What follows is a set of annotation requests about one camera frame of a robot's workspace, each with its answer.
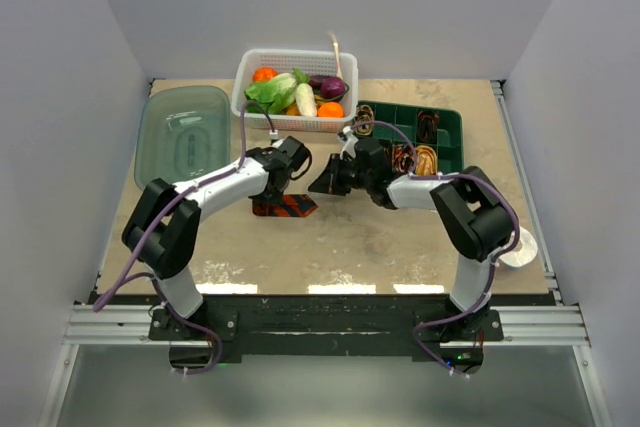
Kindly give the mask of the orange navy striped tie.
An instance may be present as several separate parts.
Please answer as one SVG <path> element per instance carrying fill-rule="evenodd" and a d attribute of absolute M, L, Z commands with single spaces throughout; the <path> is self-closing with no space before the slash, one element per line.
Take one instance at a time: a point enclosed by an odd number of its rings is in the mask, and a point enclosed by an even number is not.
<path fill-rule="evenodd" d="M 252 199 L 252 213 L 258 217 L 306 218 L 317 208 L 307 194 L 285 194 L 271 201 Z"/>

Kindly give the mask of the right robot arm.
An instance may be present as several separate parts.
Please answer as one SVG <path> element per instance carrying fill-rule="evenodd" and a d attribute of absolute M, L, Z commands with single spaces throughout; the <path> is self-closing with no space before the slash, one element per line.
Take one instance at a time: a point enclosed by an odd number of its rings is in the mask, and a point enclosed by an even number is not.
<path fill-rule="evenodd" d="M 451 307 L 444 325 L 459 340 L 469 339 L 481 327 L 481 311 L 489 302 L 499 257 L 514 249 L 519 220 L 482 169 L 461 173 L 418 176 L 392 166 L 380 141 L 363 138 L 346 144 L 329 157 L 326 167 L 309 185 L 318 194 L 346 196 L 365 191 L 374 204 L 389 210 L 434 210 L 458 252 Z"/>

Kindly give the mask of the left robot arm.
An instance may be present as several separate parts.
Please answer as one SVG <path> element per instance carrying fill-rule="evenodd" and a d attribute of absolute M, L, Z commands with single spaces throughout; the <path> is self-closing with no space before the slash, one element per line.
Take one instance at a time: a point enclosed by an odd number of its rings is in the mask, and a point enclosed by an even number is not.
<path fill-rule="evenodd" d="M 284 191 L 311 165 L 311 151 L 289 136 L 250 149 L 210 176 L 176 184 L 157 178 L 144 188 L 122 242 L 150 270 L 159 294 L 175 311 L 171 325 L 183 338 L 196 339 L 207 327 L 203 296 L 189 267 L 200 224 L 242 199 L 252 201 L 256 216 L 310 215 L 316 204 L 308 196 Z"/>

